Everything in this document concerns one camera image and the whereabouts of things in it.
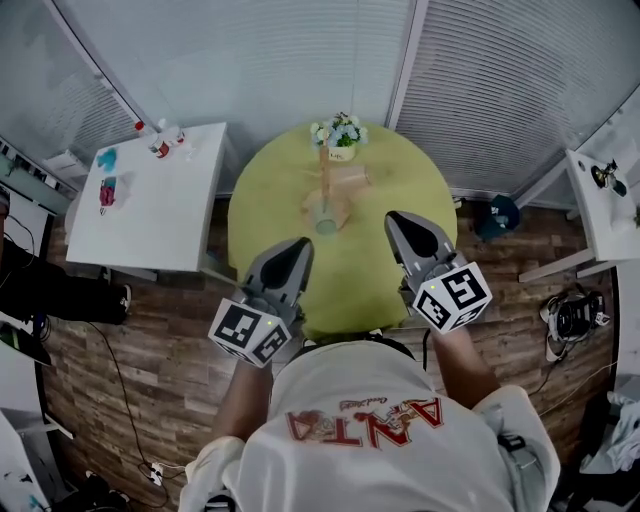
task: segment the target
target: wooden floor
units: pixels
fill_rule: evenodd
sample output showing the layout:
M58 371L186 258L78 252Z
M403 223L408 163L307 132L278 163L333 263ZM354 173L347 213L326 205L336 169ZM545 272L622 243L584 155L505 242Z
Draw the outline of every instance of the wooden floor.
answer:
M465 206L458 210L458 231L458 248L467 259L478 262L494 296L483 317L472 324L472 336L503 383L518 384L531 392L548 368L540 303L575 280L568 273L523 285L517 282L517 274L584 248L582 229L575 222L566 222L560 212L527 208L516 233L480 243L472 232L471 207ZM226 254L225 203L216 205L210 235L210 246ZM49 259L70 273L95 275L93 268L65 264L63 240L62 227L56 225ZM122 275L117 279L133 287L131 315L123 326L100 328L120 364L140 444L150 461L184 465L210 440L214 415L234 368L234 360L206 337L221 297L229 296L231 288L203 275L163 274L157 284ZM581 283L605 294L613 317L609 273ZM545 411L611 363L612 324L577 346L554 370L544 389L532 397L563 461L575 446L586 401L605 387L609 371L590 379L559 407ZM411 318L387 336L406 343L422 358L424 330L423 322ZM44 370L50 412L77 436L72 442L59 437L68 468L79 478L91 469L132 497L152 505L162 503L163 491L137 469L141 461L122 389L100 335L87 324L55 320L47 349L53 360L53 366ZM285 357L275 371L283 366ZM431 350L428 372L441 389ZM165 471L166 476L175 473ZM177 509L184 482L183 475L165 479L170 499L164 509Z

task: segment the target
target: yellow-green table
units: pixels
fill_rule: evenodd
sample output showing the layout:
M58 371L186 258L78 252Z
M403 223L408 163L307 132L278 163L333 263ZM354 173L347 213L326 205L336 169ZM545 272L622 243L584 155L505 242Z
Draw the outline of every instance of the yellow-green table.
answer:
M229 207L229 260L242 278L253 259L282 240L306 236L315 258L300 305L307 336L370 331L406 316L398 294L402 270L384 231L389 210L421 215L441 226L455 243L451 193L431 159L395 132L375 125L369 144L348 164L364 164L372 186L353 203L351 217L334 235L306 225L301 206L320 186L318 152L307 125L267 144L249 162Z

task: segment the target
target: white t-shirt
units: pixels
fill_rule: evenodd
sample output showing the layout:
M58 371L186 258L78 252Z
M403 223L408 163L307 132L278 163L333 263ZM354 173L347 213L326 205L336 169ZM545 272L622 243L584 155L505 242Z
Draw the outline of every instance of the white t-shirt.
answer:
M242 512L510 511L509 473L480 416L496 407L502 431L535 445L548 503L560 466L524 390L503 387L470 411L395 349L318 348L280 372L269 418L246 444L217 439L187 466L180 512L200 512L223 488Z

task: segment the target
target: shirt sleeve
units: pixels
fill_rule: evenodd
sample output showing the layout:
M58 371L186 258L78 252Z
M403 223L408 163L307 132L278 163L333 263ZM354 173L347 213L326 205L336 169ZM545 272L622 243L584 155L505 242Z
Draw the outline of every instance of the shirt sleeve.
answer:
M244 445L237 437L221 437L206 445L198 458L187 464L187 485L180 492L178 512L200 512L211 498L221 493L224 471L240 460Z
M548 504L560 476L560 461L526 391L519 386L504 386L481 400L473 412L482 416L496 435L520 436L524 439L527 449L539 461L545 502Z

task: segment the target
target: flower bouquet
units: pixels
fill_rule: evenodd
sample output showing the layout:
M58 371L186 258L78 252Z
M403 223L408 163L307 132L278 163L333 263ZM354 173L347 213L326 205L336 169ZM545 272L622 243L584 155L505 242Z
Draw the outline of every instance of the flower bouquet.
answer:
M344 112L323 123L313 123L310 131L311 142L316 146L322 146L327 138L329 159L337 162L348 162L356 155L356 143L369 141L368 130L360 126L360 120Z

